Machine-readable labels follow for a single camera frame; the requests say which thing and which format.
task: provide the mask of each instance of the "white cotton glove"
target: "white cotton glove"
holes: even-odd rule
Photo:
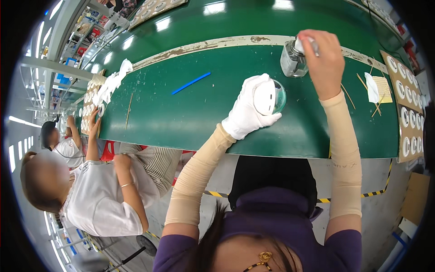
[[[245,79],[242,90],[234,102],[233,109],[222,121],[224,130],[236,140],[243,140],[248,133],[267,127],[281,118],[281,113],[261,115],[254,108],[254,90],[262,82],[269,80],[268,74]]]

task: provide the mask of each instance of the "dark hair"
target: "dark hair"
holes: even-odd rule
[[[214,260],[214,255],[216,253],[216,248],[219,245],[219,241],[223,234],[224,229],[224,217],[225,210],[227,206],[224,206],[218,200],[216,201],[216,210],[214,212],[213,221],[210,227],[205,232],[204,236],[199,240],[198,246],[192,249],[190,252],[189,260],[185,268],[185,272],[208,272],[211,270]],[[278,242],[267,234],[263,235],[269,239],[276,250],[278,251],[280,258],[284,264],[285,271],[292,272],[290,262],[287,256],[281,249]],[[288,247],[285,247],[292,258],[293,264],[295,265],[293,256],[290,253]]]
[[[35,170],[38,165],[35,160],[30,158],[37,153],[29,151],[24,155],[23,166],[21,167],[21,185],[23,186],[24,196],[35,208],[41,211],[47,211],[58,214],[62,208],[62,203],[57,199],[47,199],[38,186],[35,177]]]

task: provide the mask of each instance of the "yellow black safety tape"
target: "yellow black safety tape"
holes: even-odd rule
[[[388,170],[387,184],[385,185],[385,189],[380,190],[380,191],[361,194],[361,198],[366,198],[366,197],[374,196],[374,195],[380,195],[380,194],[385,193],[385,191],[387,191],[387,186],[388,186],[388,183],[390,182],[390,174],[391,174],[392,165],[393,165],[393,159],[391,159],[391,161],[390,161],[390,168]],[[228,198],[228,194],[218,193],[218,192],[214,192],[214,191],[204,191],[204,195],[212,195],[212,196],[216,196],[219,198]],[[330,198],[319,198],[317,200],[317,203],[329,203],[329,202],[331,202]]]

